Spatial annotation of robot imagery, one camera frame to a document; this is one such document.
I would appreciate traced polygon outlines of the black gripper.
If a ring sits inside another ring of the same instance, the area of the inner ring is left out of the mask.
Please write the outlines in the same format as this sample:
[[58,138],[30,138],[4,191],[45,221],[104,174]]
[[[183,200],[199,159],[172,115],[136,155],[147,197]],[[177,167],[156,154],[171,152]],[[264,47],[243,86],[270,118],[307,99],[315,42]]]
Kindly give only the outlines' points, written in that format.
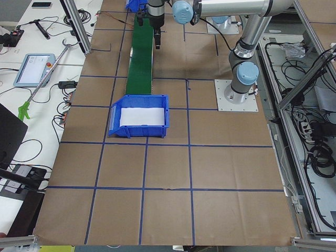
[[149,15],[150,25],[154,30],[155,49],[161,47],[161,27],[164,25],[164,14],[160,16]]

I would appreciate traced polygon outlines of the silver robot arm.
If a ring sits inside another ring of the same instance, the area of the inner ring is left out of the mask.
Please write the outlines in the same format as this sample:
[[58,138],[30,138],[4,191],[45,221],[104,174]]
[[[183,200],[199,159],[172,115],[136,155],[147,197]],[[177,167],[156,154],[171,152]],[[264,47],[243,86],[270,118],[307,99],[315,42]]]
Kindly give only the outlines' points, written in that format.
[[[154,30],[155,49],[161,46],[161,27],[164,25],[165,2],[168,1],[148,1],[147,14],[150,26]],[[196,24],[202,12],[202,1],[172,1],[172,14],[178,24]]]
[[194,18],[248,15],[247,24],[233,52],[229,54],[233,80],[224,91],[225,98],[233,104],[242,104],[249,96],[251,86],[256,82],[259,69],[250,60],[260,41],[262,33],[271,18],[287,10],[293,1],[194,1]]

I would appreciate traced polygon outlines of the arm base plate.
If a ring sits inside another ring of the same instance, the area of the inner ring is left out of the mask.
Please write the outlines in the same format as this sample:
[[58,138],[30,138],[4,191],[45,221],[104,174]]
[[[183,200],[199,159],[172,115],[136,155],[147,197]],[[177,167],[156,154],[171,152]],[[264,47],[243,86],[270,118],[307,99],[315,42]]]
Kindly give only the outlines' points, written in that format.
[[258,112],[253,88],[246,94],[238,94],[233,91],[231,82],[232,80],[214,80],[218,111]]
[[235,16],[206,17],[206,20],[215,26],[223,35],[239,34],[238,22]]

